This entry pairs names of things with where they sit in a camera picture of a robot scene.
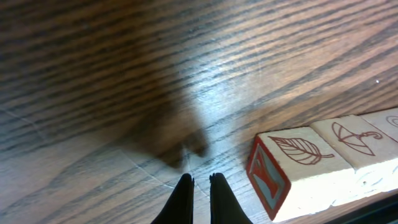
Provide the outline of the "white block red M side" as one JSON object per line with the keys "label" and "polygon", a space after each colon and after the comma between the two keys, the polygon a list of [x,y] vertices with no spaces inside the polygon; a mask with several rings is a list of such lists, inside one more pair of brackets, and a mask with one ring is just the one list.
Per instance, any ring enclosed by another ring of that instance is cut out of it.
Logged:
{"label": "white block red M side", "polygon": [[360,117],[382,131],[384,134],[388,135],[393,140],[397,141],[397,116],[398,108],[392,108],[389,110],[364,114]]}

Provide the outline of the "yellow block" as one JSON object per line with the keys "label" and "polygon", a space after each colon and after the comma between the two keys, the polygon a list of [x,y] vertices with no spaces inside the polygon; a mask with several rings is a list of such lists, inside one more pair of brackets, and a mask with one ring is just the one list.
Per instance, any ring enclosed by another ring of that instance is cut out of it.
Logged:
{"label": "yellow block", "polygon": [[397,189],[397,141],[359,116],[310,125],[354,169],[348,198]]}

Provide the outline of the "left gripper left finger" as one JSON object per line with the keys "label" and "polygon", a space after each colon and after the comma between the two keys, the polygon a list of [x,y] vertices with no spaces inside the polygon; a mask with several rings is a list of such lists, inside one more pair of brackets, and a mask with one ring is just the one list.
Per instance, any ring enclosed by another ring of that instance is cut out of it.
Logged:
{"label": "left gripper left finger", "polygon": [[192,224],[194,178],[183,174],[161,212],[151,224]]}

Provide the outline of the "white block blue side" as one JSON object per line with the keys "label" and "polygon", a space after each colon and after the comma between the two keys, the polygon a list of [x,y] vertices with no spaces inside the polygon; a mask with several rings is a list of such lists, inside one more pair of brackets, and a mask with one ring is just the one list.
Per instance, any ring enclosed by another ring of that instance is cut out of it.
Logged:
{"label": "white block blue side", "polygon": [[309,127],[257,134],[246,173],[273,222],[328,209],[354,179],[353,167]]}

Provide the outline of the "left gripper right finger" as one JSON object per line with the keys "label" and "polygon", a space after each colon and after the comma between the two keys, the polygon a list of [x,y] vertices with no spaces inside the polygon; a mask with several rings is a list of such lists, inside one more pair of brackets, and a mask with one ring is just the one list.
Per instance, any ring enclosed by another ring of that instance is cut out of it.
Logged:
{"label": "left gripper right finger", "polygon": [[222,173],[210,176],[211,224],[251,224]]}

